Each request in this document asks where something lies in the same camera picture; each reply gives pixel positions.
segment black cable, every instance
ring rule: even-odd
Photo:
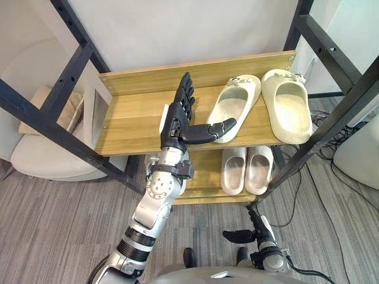
[[[302,275],[308,275],[308,276],[318,276],[318,277],[322,277],[323,279],[325,279],[326,281],[328,281],[329,283],[331,284],[336,284],[336,282],[334,282],[332,280],[332,278],[330,278],[329,276],[326,276],[324,273],[322,272],[319,272],[317,270],[304,270],[304,269],[299,269],[297,267],[294,266],[294,263],[292,262],[292,259],[290,256],[286,256],[287,260],[288,260],[288,264],[291,266],[291,268],[293,270],[295,270],[297,273],[299,274],[302,274]]]
[[[312,111],[312,112],[318,112],[320,114],[324,114],[324,115],[329,115],[329,113],[327,112],[324,112],[324,111]],[[323,120],[326,118],[326,116],[323,116],[323,115],[320,115],[320,114],[314,114],[313,115],[313,123],[315,123],[317,126],[319,126]],[[334,136],[334,138],[332,138],[328,143],[326,143],[320,150],[319,152],[317,153],[317,155],[323,159],[323,160],[327,160],[327,161],[330,161],[330,169],[331,171],[333,172],[333,174],[336,176],[337,179],[339,179],[340,182],[342,182],[344,185],[346,185],[349,189],[351,189],[352,191],[354,191],[356,194],[358,194],[362,199],[364,199],[367,203],[369,203],[375,210],[379,211],[379,208],[377,208],[370,200],[368,200],[363,194],[361,194],[360,192],[358,192],[356,189],[354,189],[351,185],[347,184],[346,182],[344,182],[338,175],[337,173],[335,172],[334,168],[337,168],[341,173],[344,173],[343,171],[340,170],[340,168],[337,167],[336,164],[334,164],[333,162],[333,156],[332,157],[327,157],[325,156],[325,154],[322,152],[322,149],[331,149],[333,152],[335,152],[337,150],[337,148],[343,143],[345,142],[350,136],[352,136],[354,133],[356,133],[359,129],[356,128],[356,127],[349,127],[349,126],[345,126],[343,127],[343,129],[340,130],[339,133],[337,133],[337,135]],[[349,177],[350,179],[360,183],[359,181],[351,178],[350,176],[347,176]]]
[[[92,284],[96,274],[99,272],[99,270],[105,265],[109,257],[109,254],[105,256],[100,262],[95,266],[95,268],[92,270],[91,274],[88,276],[87,283],[86,284]]]
[[[335,225],[334,225],[334,223],[333,223],[332,217],[330,216],[328,210],[327,210],[326,207],[325,207],[324,202],[322,201],[322,198],[321,198],[321,195],[320,195],[319,189],[317,188],[317,185],[316,185],[316,182],[315,182],[314,179],[313,179],[313,176],[312,176],[311,174],[309,174],[309,175],[310,175],[310,178],[311,178],[311,180],[312,180],[312,182],[313,182],[314,188],[316,188],[316,192],[317,192],[317,195],[318,195],[318,197],[319,197],[319,199],[320,199],[320,202],[321,202],[321,204],[322,204],[322,207],[324,208],[324,210],[325,210],[325,212],[326,212],[326,215],[328,216],[329,221],[330,221],[330,223],[331,223],[331,225],[332,225],[332,228],[333,228],[333,230],[334,230],[334,233],[335,233],[335,235],[336,235],[336,237],[337,237],[338,244],[339,244],[339,249],[340,249],[340,251],[341,251],[341,256],[342,256],[343,269],[345,270],[345,274],[346,274],[346,277],[347,277],[347,279],[348,279],[349,284],[351,284],[351,282],[350,282],[350,278],[349,278],[349,275],[348,275],[348,271],[347,271],[347,269],[346,269],[346,263],[345,263],[345,258],[344,258],[344,256],[343,256],[343,250],[342,250],[341,241],[340,241],[340,239],[339,239],[339,237],[338,237],[338,234],[337,234],[337,229],[336,229],[336,227],[335,227]]]
[[[291,156],[290,156],[289,154],[287,154],[286,152],[284,152],[284,151],[282,151],[282,152],[283,152],[283,154],[287,155],[288,157],[291,157]],[[270,224],[270,223],[269,223],[270,226],[272,226],[272,227],[276,227],[276,228],[283,228],[283,227],[288,226],[288,225],[292,222],[292,220],[293,220],[293,218],[294,218],[294,215],[295,215],[296,199],[297,199],[297,196],[298,196],[298,192],[299,192],[300,185],[301,185],[301,179],[302,179],[302,175],[301,175],[300,170],[301,170],[303,167],[304,167],[304,165],[303,165],[301,168],[299,168],[296,172],[294,172],[294,173],[291,175],[291,176],[293,176],[294,174],[299,173],[299,181],[298,181],[298,185],[297,185],[297,188],[296,188],[296,191],[295,191],[294,205],[293,205],[293,207],[292,207],[292,213],[291,213],[291,217],[290,217],[290,219],[289,219],[286,223],[284,223],[284,224],[279,224],[279,225],[274,225],[274,224]],[[258,206],[256,207],[256,211],[257,211],[258,215],[260,215],[260,213],[259,213],[259,209],[258,209]]]
[[[330,169],[332,170],[332,172],[334,173],[334,175],[336,176],[336,178],[338,178],[344,185],[346,185],[349,189],[351,189],[352,191],[354,191],[356,194],[358,194],[362,199],[364,199],[367,203],[369,203],[376,211],[379,212],[379,208],[377,208],[370,200],[368,200],[362,193],[360,193],[359,191],[357,191],[356,189],[354,189],[352,186],[348,185],[346,182],[344,182],[338,175],[337,173],[334,171],[333,169],[333,166],[336,167],[340,172],[343,173],[343,171],[340,170],[340,168],[337,167],[336,164],[334,164],[333,161],[331,161],[330,163]]]

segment wooden board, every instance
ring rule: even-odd
[[[229,78],[242,74],[261,78],[271,69],[290,68],[295,56],[295,51],[251,54],[228,59],[103,73],[100,78],[113,96],[176,90],[186,71],[191,72],[196,88],[222,86]]]
[[[244,189],[238,195],[228,195],[221,188],[222,150],[196,151],[189,154],[194,162],[195,176],[187,182],[183,195],[174,204],[250,202],[256,196]]]
[[[197,88],[194,124],[206,123],[223,86]],[[175,91],[115,96],[105,117],[96,151],[104,156],[146,154],[160,151],[159,123],[164,104]],[[228,143],[190,145],[188,151],[282,144],[272,133],[269,116],[260,96],[237,136]]]

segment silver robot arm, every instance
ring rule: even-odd
[[[194,168],[189,160],[181,161],[187,144],[214,141],[236,125],[234,118],[223,122],[191,125],[194,88],[187,72],[170,104],[160,134],[159,161],[152,166],[146,192],[133,214],[132,222],[117,249],[89,284],[137,283],[146,266],[147,257],[170,213],[171,205],[181,193],[184,179],[192,179]]]
[[[189,161],[180,163],[182,155],[182,151],[176,148],[163,149],[156,167],[152,167],[153,172],[147,181],[146,192],[132,216],[131,224],[117,249],[109,256],[104,268],[97,274],[96,284],[106,283],[103,276],[108,277],[106,272],[109,269],[121,271],[126,276],[123,283],[126,282],[125,278],[129,278],[126,283],[135,283],[136,278],[143,273],[147,257],[162,231],[173,201],[181,190],[181,172],[175,169],[183,163],[190,164]],[[190,175],[191,165],[187,169]]]

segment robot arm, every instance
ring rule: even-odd
[[[184,74],[173,103],[170,104],[162,133],[159,161],[152,166],[146,192],[139,202],[131,224],[123,235],[117,249],[110,254],[94,281],[96,284],[137,283],[146,266],[147,257],[154,246],[171,205],[179,196],[183,179],[192,179],[194,168],[189,160],[182,160],[187,144],[214,141],[227,133],[236,124],[229,118],[213,125],[190,126],[194,88],[190,74]]]
[[[223,237],[237,244],[252,243],[256,240],[259,251],[250,255],[254,268],[284,275],[292,274],[285,255],[287,249],[278,247],[266,217],[259,216],[249,207],[248,210],[254,230],[223,231]]]

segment slide sandal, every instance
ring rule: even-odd
[[[246,148],[229,148],[223,151],[221,187],[229,195],[239,194],[243,189]]]
[[[233,139],[241,128],[245,118],[255,105],[261,93],[261,81],[252,75],[241,75],[229,79],[208,117],[207,123],[223,122],[235,118],[237,124],[216,143],[226,143]]]
[[[303,144],[312,134],[308,94],[301,75],[274,69],[262,78],[265,100],[272,132],[288,144]]]
[[[245,188],[248,192],[261,195],[267,190],[274,157],[267,146],[251,147],[246,162]]]

